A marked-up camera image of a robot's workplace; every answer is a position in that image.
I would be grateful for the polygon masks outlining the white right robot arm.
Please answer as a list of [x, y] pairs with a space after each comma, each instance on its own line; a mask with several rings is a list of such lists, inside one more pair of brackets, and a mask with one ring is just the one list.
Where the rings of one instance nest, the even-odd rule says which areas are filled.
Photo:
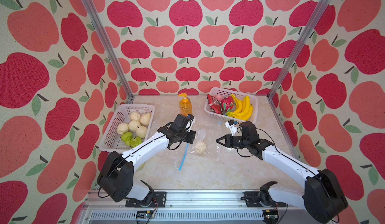
[[245, 193], [242, 200], [264, 207], [285, 203], [306, 210], [319, 223], [339, 222], [339, 214], [349, 204], [332, 171], [318, 170], [287, 155], [272, 139], [260, 138], [259, 129], [250, 121], [237, 123], [230, 120], [226, 127], [230, 133], [218, 138], [218, 144], [229, 149], [247, 149], [251, 156], [275, 166], [301, 186], [300, 189], [288, 189], [270, 181], [261, 186], [256, 195]]

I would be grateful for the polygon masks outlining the clear blue zip-top bag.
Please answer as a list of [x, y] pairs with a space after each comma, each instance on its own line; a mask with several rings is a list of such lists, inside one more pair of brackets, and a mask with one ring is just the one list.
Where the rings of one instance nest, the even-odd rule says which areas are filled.
[[174, 169], [181, 171], [183, 164], [186, 160], [188, 149], [189, 144], [182, 142], [180, 145], [176, 144], [176, 146], [172, 150], [166, 149], [162, 156], [168, 166], [171, 166]]

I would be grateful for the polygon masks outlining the cream toy pear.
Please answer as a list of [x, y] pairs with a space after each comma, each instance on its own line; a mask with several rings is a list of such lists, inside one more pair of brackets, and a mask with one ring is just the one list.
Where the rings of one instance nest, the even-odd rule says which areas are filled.
[[145, 114], [141, 115], [139, 121], [140, 121], [142, 126], [148, 126], [150, 124], [150, 121], [151, 121], [151, 113], [145, 113]]

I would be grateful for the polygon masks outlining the green toy pear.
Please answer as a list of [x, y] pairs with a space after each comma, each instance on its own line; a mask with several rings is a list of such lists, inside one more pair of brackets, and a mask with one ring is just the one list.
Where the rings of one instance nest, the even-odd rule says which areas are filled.
[[135, 148], [135, 147], [139, 146], [140, 144], [142, 144], [142, 139], [138, 136], [132, 138], [129, 142], [129, 145], [132, 148]]
[[121, 140], [127, 145], [130, 146], [133, 135], [131, 132], [126, 132], [121, 135]]

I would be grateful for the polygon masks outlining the cream pear zip bag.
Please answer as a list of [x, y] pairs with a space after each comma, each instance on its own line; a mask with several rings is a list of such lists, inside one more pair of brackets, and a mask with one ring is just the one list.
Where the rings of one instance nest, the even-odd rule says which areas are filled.
[[129, 123], [128, 123], [128, 128], [129, 128], [129, 131], [131, 132], [136, 132], [137, 129], [141, 126], [141, 123], [137, 120], [131, 120]]
[[197, 154], [203, 154], [207, 149], [207, 145], [204, 141], [199, 141], [194, 145], [194, 152]]
[[135, 133], [137, 137], [145, 139], [147, 135], [147, 128], [145, 126], [139, 126]]

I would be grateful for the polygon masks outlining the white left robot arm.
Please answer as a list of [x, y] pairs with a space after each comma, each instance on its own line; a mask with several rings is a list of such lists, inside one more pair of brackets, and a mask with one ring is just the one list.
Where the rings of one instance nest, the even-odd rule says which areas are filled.
[[97, 179], [97, 184], [107, 193], [106, 197], [115, 202], [129, 199], [143, 207], [149, 206], [154, 190], [143, 180], [135, 182], [135, 172], [160, 151], [176, 150], [183, 142], [192, 144], [196, 135], [192, 130], [194, 122], [192, 114], [178, 114], [174, 122], [160, 127], [155, 135], [139, 146], [123, 153], [110, 153]]

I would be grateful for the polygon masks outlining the clear white zip-top bag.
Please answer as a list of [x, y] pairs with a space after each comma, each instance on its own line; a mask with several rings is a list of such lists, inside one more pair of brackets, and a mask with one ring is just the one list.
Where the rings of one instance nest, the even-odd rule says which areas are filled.
[[[210, 159], [213, 161], [220, 161], [222, 156], [222, 145], [216, 143], [216, 139], [222, 137], [225, 132], [223, 131], [224, 123], [217, 121], [214, 124], [201, 124], [197, 127], [196, 137], [193, 144], [189, 147], [188, 152], [195, 157], [202, 157], [204, 159]], [[194, 145], [204, 141], [207, 145], [207, 149], [203, 154], [197, 154], [194, 152]]]

